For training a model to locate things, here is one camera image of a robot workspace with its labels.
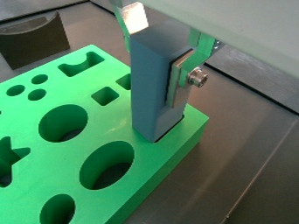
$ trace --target dark table surface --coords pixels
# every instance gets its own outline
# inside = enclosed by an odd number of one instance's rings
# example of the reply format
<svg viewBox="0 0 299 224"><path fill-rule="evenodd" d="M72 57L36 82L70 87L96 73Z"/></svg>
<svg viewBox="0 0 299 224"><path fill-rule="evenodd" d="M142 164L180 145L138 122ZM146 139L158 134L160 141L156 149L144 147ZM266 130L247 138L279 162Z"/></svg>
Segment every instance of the dark table surface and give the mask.
<svg viewBox="0 0 299 224"><path fill-rule="evenodd" d="M87 1L88 0L0 0L0 22L30 15L39 11L48 11L59 7Z"/></svg>
<svg viewBox="0 0 299 224"><path fill-rule="evenodd" d="M60 9L60 18L71 49L14 71L0 58L0 81L90 44L130 65L112 14L80 3ZM227 216L227 223L299 223L298 116L216 71L206 72L210 80L190 97L210 117L203 138L126 223L210 224Z"/></svg>
<svg viewBox="0 0 299 224"><path fill-rule="evenodd" d="M299 114L299 79L226 45L207 63Z"/></svg>

